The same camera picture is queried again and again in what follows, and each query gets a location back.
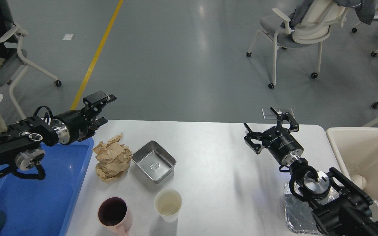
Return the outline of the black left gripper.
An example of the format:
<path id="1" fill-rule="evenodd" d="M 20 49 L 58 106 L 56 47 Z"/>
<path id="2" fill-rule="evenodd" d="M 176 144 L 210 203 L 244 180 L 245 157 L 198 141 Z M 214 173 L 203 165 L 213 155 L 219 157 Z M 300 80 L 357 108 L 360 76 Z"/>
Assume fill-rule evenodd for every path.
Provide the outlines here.
<path id="1" fill-rule="evenodd" d="M 82 110 L 69 110 L 52 118 L 52 127 L 57 134 L 58 143 L 69 145 L 75 141 L 83 141 L 92 136 L 108 120 L 104 117 L 94 121 L 94 115 L 99 115 L 102 109 L 117 97 L 113 94 L 106 95 L 103 91 L 97 91 L 83 98 Z"/>

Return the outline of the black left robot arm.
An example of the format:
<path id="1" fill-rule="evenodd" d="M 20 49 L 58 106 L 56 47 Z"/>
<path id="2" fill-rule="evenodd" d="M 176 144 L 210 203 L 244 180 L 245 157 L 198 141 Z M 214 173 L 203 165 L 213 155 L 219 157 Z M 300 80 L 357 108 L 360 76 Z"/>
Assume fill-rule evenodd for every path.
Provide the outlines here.
<path id="1" fill-rule="evenodd" d="M 9 125 L 6 132 L 0 133 L 0 178 L 12 173 L 18 178 L 45 179 L 41 166 L 45 151 L 41 143 L 49 147 L 58 143 L 69 145 L 94 136 L 107 123 L 104 117 L 96 117 L 115 100 L 114 95 L 98 91 L 83 99 L 85 106 L 80 110 L 54 116 L 46 107 L 47 113 L 41 118 L 37 114 L 43 106 L 39 106 L 33 116 Z"/>

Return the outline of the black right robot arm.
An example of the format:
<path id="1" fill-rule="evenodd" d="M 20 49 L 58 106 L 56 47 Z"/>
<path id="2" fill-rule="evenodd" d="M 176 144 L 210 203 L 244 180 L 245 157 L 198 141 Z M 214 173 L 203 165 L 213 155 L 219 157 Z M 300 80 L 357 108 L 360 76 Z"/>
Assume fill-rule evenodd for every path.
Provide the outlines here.
<path id="1" fill-rule="evenodd" d="M 279 171 L 290 173 L 290 193 L 312 209 L 317 230 L 328 236 L 378 236 L 378 221 L 373 221 L 372 198 L 334 167 L 328 172 L 316 170 L 302 157 L 303 146 L 292 136 L 300 125 L 289 112 L 270 111 L 276 125 L 254 132 L 244 123 L 243 138 L 260 154 L 268 149 L 279 164 Z"/>

